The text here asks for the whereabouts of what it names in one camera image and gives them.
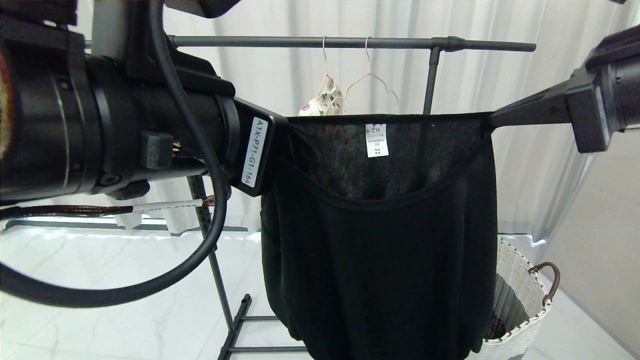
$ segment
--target tile floor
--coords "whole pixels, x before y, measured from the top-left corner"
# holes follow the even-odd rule
[[[218,259],[232,312],[251,293],[249,315],[270,315],[259,234],[224,233]],[[0,237],[0,258],[29,275],[78,288],[126,286],[181,262],[201,237],[158,231],[16,227]],[[0,360],[217,359],[226,325],[207,262],[175,286],[131,304],[59,309],[0,295]],[[248,323],[238,346],[301,345],[279,323]],[[310,359],[306,354],[244,354],[234,359]],[[525,360],[631,360],[567,296],[554,308]]]

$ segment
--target brown handle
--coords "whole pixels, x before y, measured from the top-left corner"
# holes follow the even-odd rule
[[[549,293],[542,298],[542,305],[544,306],[547,303],[547,300],[553,301],[554,296],[556,295],[556,291],[558,290],[558,286],[560,285],[560,269],[554,263],[545,262],[538,264],[529,269],[529,273],[533,274],[534,272],[539,272],[540,269],[549,266],[554,270],[554,282],[551,284],[551,289],[549,289]]]

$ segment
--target woven laundry basket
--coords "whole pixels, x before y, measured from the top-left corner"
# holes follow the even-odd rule
[[[554,282],[549,293],[538,271],[550,266]],[[532,266],[513,246],[502,238],[498,243],[497,276],[493,311],[504,323],[505,335],[485,339],[480,353],[468,360],[518,360],[523,358],[537,335],[542,319],[551,309],[551,301],[560,281],[560,271],[552,263]]]

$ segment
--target clothes rack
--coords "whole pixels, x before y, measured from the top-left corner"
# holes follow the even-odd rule
[[[169,35],[170,42],[175,47],[182,46],[225,46],[225,47],[319,47],[323,46],[322,37],[176,37]],[[332,48],[364,48],[366,38],[324,38],[324,47]],[[458,37],[447,38],[369,38],[367,47],[371,49],[430,49],[429,72],[427,88],[424,96],[423,114],[431,113],[431,103],[435,90],[436,73],[442,51],[497,50],[497,51],[525,51],[532,52],[536,44],[516,42],[470,41]],[[202,176],[188,177],[189,189],[194,199],[206,197]],[[211,224],[209,208],[196,208],[200,230],[205,236]],[[229,360],[238,353],[282,353],[304,352],[305,347],[237,347],[236,342],[246,322],[278,321],[275,316],[247,316],[252,303],[250,294],[245,294],[235,317],[227,298],[227,292],[220,273],[220,266],[215,251],[209,255],[209,262],[213,272],[214,282],[220,297],[222,311],[227,323],[227,338],[220,348],[218,360]]]

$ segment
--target black garment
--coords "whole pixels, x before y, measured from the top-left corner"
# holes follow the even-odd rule
[[[492,322],[486,113],[290,119],[262,197],[271,308],[314,359],[459,360]],[[386,124],[368,158],[364,124]]]

